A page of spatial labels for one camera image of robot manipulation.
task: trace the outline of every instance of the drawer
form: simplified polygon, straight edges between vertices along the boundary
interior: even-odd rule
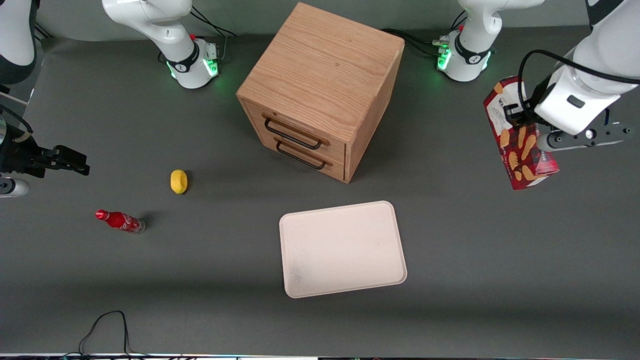
[[[342,163],[322,158],[317,154],[313,154],[310,150],[299,147],[287,140],[279,139],[277,136],[272,136],[267,139],[263,138],[261,140],[264,146],[273,151],[277,151],[292,160],[302,163],[325,175],[329,175],[334,179],[344,180],[344,165]]]
[[[246,109],[261,139],[277,138],[296,144],[310,154],[319,154],[326,159],[344,163],[345,145],[326,135],[318,135],[313,130],[295,126],[290,120],[258,104],[245,101]]]

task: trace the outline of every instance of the wooden drawer cabinet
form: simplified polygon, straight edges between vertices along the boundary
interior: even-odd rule
[[[298,3],[236,95],[264,146],[348,183],[403,49],[401,38]]]

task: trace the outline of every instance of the bottle label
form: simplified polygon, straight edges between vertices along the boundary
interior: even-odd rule
[[[124,224],[118,228],[118,230],[126,231],[128,233],[137,233],[140,231],[140,221],[137,218],[130,217],[127,214],[122,214],[124,217]]]

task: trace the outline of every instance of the red snack box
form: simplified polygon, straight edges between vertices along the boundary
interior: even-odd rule
[[[537,124],[514,128],[506,120],[502,108],[518,103],[517,76],[500,80],[484,100],[484,109],[514,190],[537,185],[559,170],[551,153],[540,150],[536,144],[540,137]]]

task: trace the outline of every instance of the green led light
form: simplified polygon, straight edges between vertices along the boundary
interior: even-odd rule
[[[218,62],[216,60],[202,59],[202,63],[207,68],[211,77],[218,75]]]
[[[484,60],[484,65],[482,65],[482,69],[486,69],[487,64],[489,63],[489,58],[491,57],[491,51],[486,55],[486,59]]]
[[[173,73],[173,69],[171,68],[171,65],[169,65],[169,62],[166,62],[166,66],[169,68],[169,71],[171,72],[171,77],[175,79],[175,74]]]
[[[440,70],[444,70],[447,68],[447,64],[449,64],[449,59],[451,59],[451,50],[447,49],[447,51],[440,55],[440,59],[438,60],[438,67]]]

